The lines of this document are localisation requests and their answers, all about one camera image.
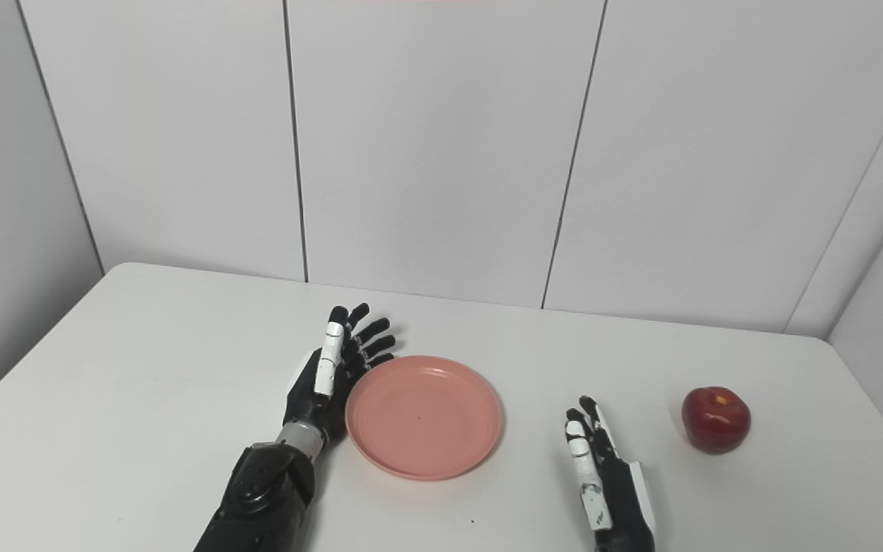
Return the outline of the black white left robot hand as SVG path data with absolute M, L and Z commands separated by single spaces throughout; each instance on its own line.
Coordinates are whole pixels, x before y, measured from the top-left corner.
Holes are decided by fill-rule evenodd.
M 389 318 L 365 322 L 369 314 L 366 303 L 353 310 L 334 307 L 321 346 L 305 360 L 287 394 L 283 422 L 314 427 L 325 446 L 346 435 L 346 403 L 358 381 L 395 357 Z

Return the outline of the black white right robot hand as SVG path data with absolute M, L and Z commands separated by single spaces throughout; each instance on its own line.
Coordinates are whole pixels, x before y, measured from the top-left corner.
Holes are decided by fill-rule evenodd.
M 598 402 L 566 412 L 565 436 L 596 551 L 655 551 L 656 520 L 640 462 L 615 450 Z

